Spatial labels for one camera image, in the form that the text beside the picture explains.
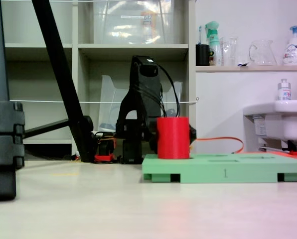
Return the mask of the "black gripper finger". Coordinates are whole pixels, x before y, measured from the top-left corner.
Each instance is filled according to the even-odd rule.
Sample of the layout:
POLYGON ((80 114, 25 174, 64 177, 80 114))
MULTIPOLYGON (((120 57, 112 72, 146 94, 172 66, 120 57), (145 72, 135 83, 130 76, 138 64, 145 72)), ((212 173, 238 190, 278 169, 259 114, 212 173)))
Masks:
POLYGON ((158 135, 153 134, 149 139, 149 146, 152 151, 157 151, 158 149, 158 135))
POLYGON ((196 129, 189 125, 189 144, 191 145, 197 139, 196 129))

